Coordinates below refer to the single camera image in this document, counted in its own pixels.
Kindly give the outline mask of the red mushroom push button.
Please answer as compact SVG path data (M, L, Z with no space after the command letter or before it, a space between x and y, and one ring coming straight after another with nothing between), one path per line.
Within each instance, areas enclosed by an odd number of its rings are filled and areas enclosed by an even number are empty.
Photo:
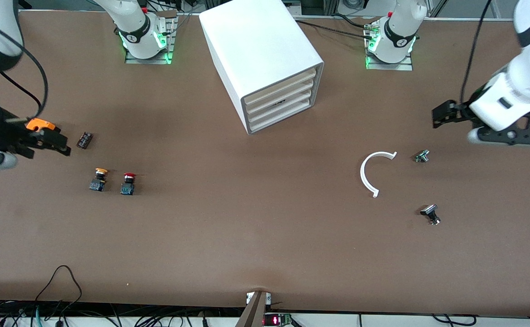
M136 174L131 172L126 172L123 174L123 182L120 188L121 195L133 195L135 190L135 179Z

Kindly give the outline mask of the yellow mushroom push button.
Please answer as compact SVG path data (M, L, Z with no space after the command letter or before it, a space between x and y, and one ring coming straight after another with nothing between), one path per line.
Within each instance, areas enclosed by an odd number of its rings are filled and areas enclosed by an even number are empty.
M109 171L103 168L96 168L94 178L89 184L89 190L103 192L107 183Z

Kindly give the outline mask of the red LED display module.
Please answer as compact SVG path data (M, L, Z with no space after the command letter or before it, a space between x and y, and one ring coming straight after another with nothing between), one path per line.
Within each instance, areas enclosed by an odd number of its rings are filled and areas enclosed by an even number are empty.
M292 325L290 314L271 313L263 315L263 327L285 327Z

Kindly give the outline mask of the orange button enclosure box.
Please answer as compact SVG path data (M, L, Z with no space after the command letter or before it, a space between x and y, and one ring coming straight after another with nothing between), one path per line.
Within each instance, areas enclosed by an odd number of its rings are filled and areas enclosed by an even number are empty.
M47 120L40 119L40 118L34 118L34 119L29 120L26 123L26 128L34 132L38 132L39 130L42 130L42 129L50 129L55 132L60 132L60 129L57 126L55 126L55 124Z

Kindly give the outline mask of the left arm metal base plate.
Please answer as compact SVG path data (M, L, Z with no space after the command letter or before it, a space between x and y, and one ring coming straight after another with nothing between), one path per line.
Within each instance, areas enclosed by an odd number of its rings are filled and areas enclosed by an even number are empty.
M370 39L365 41L365 67L367 69L412 71L411 52L416 35L410 38L387 36L389 17L381 17L372 23L372 29L364 32Z

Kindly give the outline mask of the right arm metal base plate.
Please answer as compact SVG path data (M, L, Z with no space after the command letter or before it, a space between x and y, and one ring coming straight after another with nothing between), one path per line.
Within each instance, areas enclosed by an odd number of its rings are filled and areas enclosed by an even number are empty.
M127 64L171 64L175 48L176 29L179 18L161 17L148 12L150 29L142 36L140 43L126 43L122 38L125 48L125 62Z

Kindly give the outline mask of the white mount bracket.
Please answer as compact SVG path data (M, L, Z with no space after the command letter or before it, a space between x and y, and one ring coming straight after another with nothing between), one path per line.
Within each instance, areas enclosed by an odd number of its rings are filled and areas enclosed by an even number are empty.
M252 297L256 294L257 292L248 292L246 294L246 305L248 306L248 304L250 303L250 301L252 300ZM264 298L265 298L265 304L267 306L271 306L272 304L272 296L271 296L271 293L270 292L265 292L264 293Z

